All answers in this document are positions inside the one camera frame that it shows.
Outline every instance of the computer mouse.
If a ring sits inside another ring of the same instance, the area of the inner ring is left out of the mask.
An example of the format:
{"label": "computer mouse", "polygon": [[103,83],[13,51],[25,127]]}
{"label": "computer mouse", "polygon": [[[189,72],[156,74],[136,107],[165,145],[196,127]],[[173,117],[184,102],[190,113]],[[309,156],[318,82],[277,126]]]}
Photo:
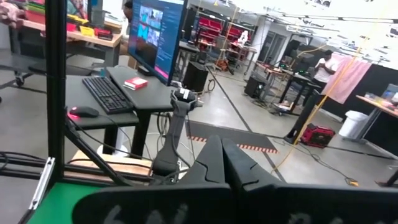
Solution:
{"label": "computer mouse", "polygon": [[79,118],[96,118],[100,115],[98,110],[89,106],[76,106],[72,108],[69,113]]}

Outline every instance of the white trash can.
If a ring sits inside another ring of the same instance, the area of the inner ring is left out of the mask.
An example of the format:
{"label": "white trash can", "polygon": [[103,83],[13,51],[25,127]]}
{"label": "white trash can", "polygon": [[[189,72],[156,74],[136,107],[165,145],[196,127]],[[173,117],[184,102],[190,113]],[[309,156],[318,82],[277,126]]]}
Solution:
{"label": "white trash can", "polygon": [[365,125],[368,115],[357,111],[349,111],[346,116],[347,119],[338,134],[346,138],[355,138]]}

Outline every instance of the red book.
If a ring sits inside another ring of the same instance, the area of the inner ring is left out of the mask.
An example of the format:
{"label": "red book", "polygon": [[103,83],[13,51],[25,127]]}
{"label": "red book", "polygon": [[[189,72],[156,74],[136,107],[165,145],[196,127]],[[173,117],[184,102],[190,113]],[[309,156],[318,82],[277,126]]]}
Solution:
{"label": "red book", "polygon": [[147,84],[148,84],[147,80],[139,78],[139,77],[124,81],[124,86],[128,87],[132,90],[138,90],[140,88],[147,86]]}

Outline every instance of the pole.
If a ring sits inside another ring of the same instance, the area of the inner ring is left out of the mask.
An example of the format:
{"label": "pole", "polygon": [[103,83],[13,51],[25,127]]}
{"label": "pole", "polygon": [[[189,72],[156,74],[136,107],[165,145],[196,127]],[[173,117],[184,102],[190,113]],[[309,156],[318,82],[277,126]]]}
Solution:
{"label": "pole", "polygon": [[48,189],[63,177],[65,128],[65,60],[67,0],[45,2],[47,64],[47,134],[49,157],[55,158]]}

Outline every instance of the black keyboard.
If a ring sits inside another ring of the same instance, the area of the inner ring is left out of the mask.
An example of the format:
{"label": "black keyboard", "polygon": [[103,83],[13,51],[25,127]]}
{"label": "black keyboard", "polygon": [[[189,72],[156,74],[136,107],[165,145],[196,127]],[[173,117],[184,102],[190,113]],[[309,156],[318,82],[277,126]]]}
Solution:
{"label": "black keyboard", "polygon": [[83,84],[94,96],[94,99],[105,110],[106,114],[132,112],[132,103],[106,77],[89,77],[83,79]]}

